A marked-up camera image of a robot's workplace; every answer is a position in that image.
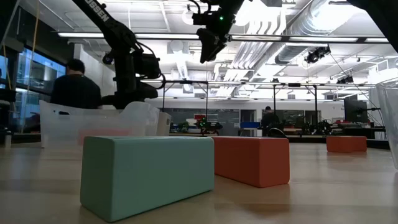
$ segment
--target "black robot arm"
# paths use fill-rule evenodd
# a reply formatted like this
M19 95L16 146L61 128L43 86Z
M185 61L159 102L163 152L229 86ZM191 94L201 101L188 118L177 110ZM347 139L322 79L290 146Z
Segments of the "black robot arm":
M103 61L110 64L114 60L117 92L114 96L106 97L104 104L124 109L130 102L158 97L156 89L141 83L136 74L140 74L141 78L161 77L160 59L154 54L144 54L143 45L137 41L135 34L113 19L104 4L101 5L97 0L72 1L97 25L112 48Z
M197 35L202 44L200 63L216 59L217 54L231 41L229 34L235 18L245 0L200 0L209 5L209 9L201 14L194 13L193 25L205 25L198 29ZM219 5L217 11L211 11L211 6Z
M347 0L364 9L398 52L398 1L396 0Z

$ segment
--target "dark jacket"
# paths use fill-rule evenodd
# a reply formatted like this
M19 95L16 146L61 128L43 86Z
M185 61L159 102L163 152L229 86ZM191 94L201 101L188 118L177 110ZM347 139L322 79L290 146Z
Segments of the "dark jacket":
M50 102L74 108L97 109L101 106L101 90L84 75L64 75L56 79Z
M261 120L261 127L262 127L262 135L267 136L268 135L268 130L272 128L272 126L277 127L279 124L279 118L276 114L274 113L265 113L262 116Z

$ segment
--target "office room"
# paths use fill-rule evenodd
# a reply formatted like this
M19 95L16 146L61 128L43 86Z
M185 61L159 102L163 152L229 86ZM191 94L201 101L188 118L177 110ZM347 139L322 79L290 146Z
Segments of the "office room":
M396 223L395 10L7 1L0 223Z

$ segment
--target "black hair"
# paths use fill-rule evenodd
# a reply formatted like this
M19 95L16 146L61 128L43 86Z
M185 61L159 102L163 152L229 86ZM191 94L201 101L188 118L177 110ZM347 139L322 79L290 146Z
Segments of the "black hair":
M67 67L68 67L70 70L82 72L83 74L86 72L85 64L84 64L81 60L79 60L79 59L70 60L70 61L67 63Z

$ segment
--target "robotic arm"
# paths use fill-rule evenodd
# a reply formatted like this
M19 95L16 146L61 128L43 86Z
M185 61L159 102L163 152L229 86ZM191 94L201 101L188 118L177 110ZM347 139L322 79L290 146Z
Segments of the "robotic arm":
M205 25L206 28L198 29L197 35L202 43L200 63L216 59L217 54L231 41L229 34L235 18L245 0L200 0L209 5L208 10L201 14L193 14L193 25ZM217 11L211 11L211 6L218 5Z
M157 98L154 87L141 83L141 78L156 79L162 76L159 58L153 54L144 54L135 34L124 24L116 21L105 10L105 5L97 0L72 0L101 30L112 51L103 62L114 61L117 92L104 98L104 104L124 109L132 101L144 101L145 98Z

